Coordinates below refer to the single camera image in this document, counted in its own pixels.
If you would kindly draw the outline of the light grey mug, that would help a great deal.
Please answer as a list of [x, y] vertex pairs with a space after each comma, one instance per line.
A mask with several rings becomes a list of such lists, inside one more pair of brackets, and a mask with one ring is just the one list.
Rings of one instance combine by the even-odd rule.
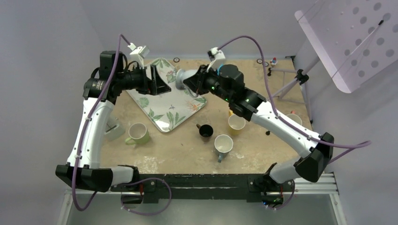
[[178, 90], [186, 90], [188, 91], [188, 94], [192, 97], [192, 98], [197, 98], [199, 95], [197, 93], [192, 92], [192, 90], [186, 85], [184, 84], [184, 80], [194, 76], [196, 74], [196, 70], [184, 70], [184, 69], [180, 69], [177, 71], [176, 74], [176, 88]]

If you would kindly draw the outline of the light green mug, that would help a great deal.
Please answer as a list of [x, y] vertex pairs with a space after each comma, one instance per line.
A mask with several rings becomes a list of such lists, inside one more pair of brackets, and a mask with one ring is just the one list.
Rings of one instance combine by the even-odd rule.
[[129, 137], [125, 140], [126, 145], [145, 144], [150, 140], [147, 127], [142, 123], [132, 124], [128, 130]]

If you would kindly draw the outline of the brown small mug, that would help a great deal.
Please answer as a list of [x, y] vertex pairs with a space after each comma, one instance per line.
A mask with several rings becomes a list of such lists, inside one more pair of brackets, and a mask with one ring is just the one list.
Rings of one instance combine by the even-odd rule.
[[196, 124], [196, 127], [199, 129], [199, 135], [201, 138], [210, 138], [214, 133], [213, 127], [208, 124]]

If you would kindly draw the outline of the yellow mug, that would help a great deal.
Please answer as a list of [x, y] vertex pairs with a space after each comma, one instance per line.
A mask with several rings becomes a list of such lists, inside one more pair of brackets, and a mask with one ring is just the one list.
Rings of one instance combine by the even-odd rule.
[[228, 126], [229, 126], [229, 133], [231, 135], [238, 135], [240, 134], [246, 125], [246, 120], [242, 117], [237, 116], [229, 110], [229, 118], [228, 118]]

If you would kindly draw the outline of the dark grey mug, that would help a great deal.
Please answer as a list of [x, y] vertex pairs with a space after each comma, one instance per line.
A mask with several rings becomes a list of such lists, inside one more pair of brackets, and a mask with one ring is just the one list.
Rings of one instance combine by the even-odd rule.
[[228, 135], [219, 135], [214, 140], [214, 149], [218, 156], [218, 163], [221, 163], [224, 158], [232, 151], [233, 149], [233, 140]]

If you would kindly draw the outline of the pink mug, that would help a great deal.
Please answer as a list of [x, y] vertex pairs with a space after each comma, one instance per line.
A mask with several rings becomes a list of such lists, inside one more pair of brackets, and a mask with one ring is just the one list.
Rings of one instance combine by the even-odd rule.
[[290, 118], [292, 121], [296, 122], [300, 126], [303, 125], [303, 121], [300, 116], [296, 114], [295, 111], [291, 111], [289, 114], [286, 115], [288, 118]]

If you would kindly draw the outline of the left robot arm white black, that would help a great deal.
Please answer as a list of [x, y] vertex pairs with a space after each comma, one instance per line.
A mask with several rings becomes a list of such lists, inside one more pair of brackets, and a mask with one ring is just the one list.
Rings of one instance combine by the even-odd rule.
[[128, 69], [127, 58], [122, 52], [103, 51], [100, 66], [84, 84], [84, 109], [72, 152], [67, 162], [55, 170], [55, 175], [69, 187], [97, 192], [106, 192], [119, 184], [129, 192], [139, 188], [139, 173], [135, 166], [100, 166], [106, 126], [116, 99], [124, 90], [155, 96], [170, 92], [171, 88], [161, 79], [155, 65]]

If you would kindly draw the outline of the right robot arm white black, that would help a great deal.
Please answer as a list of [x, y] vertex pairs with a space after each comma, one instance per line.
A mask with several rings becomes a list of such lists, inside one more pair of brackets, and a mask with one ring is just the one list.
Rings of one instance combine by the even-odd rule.
[[317, 182], [330, 162], [334, 137], [313, 132], [280, 112], [273, 112], [270, 101], [244, 83], [244, 74], [235, 65], [223, 65], [217, 71], [201, 65], [198, 70], [178, 70], [176, 87], [199, 95], [212, 93], [228, 102], [239, 117], [265, 128], [287, 143], [298, 159], [274, 163], [266, 171], [263, 184], [270, 191], [295, 178]]

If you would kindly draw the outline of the blue cylinder tube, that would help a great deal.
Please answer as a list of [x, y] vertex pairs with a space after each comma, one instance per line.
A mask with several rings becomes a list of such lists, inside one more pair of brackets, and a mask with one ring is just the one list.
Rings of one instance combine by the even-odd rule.
[[217, 68], [217, 75], [220, 75], [220, 70], [221, 70], [221, 68], [222, 68], [222, 66], [223, 66], [223, 64], [221, 64], [218, 68]]

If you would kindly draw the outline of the leaf pattern serving tray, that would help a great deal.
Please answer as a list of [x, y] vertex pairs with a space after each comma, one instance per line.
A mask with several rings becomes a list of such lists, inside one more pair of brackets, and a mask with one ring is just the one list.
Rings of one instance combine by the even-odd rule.
[[207, 99], [204, 96], [193, 98], [188, 91], [178, 90], [177, 68], [165, 58], [154, 59], [150, 64], [157, 67], [161, 79], [171, 88], [171, 92], [157, 96], [139, 94], [136, 90], [127, 93], [159, 131], [168, 133], [201, 110], [207, 104]]

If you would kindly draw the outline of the small red white figurine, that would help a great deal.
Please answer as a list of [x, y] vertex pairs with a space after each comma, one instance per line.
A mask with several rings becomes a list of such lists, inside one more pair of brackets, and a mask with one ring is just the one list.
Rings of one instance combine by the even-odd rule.
[[270, 65], [272, 68], [274, 68], [277, 65], [278, 61], [277, 58], [274, 57], [271, 61], [270, 61]]

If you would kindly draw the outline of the white tripod stand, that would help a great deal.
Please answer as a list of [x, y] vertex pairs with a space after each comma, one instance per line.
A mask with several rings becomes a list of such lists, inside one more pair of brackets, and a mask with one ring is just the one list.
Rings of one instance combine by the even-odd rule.
[[299, 85], [301, 90], [304, 90], [304, 101], [302, 102], [306, 106], [307, 110], [307, 115], [310, 121], [310, 124], [313, 124], [313, 117], [311, 113], [311, 104], [310, 104], [310, 98], [309, 98], [309, 92], [308, 92], [308, 81], [309, 81], [309, 75], [308, 72], [318, 63], [320, 62], [320, 58], [317, 56], [315, 57], [307, 67], [304, 69], [298, 69], [298, 70], [291, 70], [291, 69], [283, 69], [283, 68], [276, 68], [275, 67], [270, 67], [268, 68], [268, 73], [267, 76], [271, 76], [272, 72], [282, 72], [283, 73], [283, 84], [284, 84], [284, 77], [287, 73], [289, 74], [294, 74], [294, 78], [287, 84], [285, 84], [281, 89], [276, 91], [274, 94], [271, 95], [271, 98], [277, 98], [282, 101], [290, 101], [294, 102], [293, 100], [287, 100], [284, 99], [286, 94], [290, 92], [293, 87]]

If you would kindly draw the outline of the perforated translucent panel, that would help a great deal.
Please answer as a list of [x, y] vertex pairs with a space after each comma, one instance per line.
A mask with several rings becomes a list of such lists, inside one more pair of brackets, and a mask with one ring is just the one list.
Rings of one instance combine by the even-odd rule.
[[344, 93], [354, 92], [398, 59], [396, 0], [317, 0], [294, 15]]

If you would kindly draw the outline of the white clamp bracket left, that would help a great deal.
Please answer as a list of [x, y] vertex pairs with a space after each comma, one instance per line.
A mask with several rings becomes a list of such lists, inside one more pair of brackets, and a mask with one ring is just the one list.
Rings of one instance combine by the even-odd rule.
[[108, 141], [114, 141], [125, 133], [124, 126], [120, 121], [111, 116], [106, 123], [105, 138]]

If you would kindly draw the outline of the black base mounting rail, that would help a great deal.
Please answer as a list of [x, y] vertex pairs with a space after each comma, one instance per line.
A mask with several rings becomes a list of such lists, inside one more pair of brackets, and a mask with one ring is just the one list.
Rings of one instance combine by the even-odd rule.
[[144, 203], [160, 199], [245, 200], [248, 203], [281, 203], [282, 193], [293, 190], [293, 182], [276, 184], [263, 174], [140, 174], [128, 184], [111, 187], [112, 192], [136, 192]]

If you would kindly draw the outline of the aluminium frame rail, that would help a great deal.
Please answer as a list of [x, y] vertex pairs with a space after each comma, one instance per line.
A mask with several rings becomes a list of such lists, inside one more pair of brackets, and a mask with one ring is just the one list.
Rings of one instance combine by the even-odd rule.
[[279, 210], [298, 195], [327, 195], [338, 225], [347, 223], [334, 174], [321, 175], [317, 183], [303, 178], [282, 184], [261, 174], [141, 174], [130, 184], [113, 185], [106, 194], [119, 194], [122, 204], [150, 204], [172, 200], [245, 200], [268, 210]]

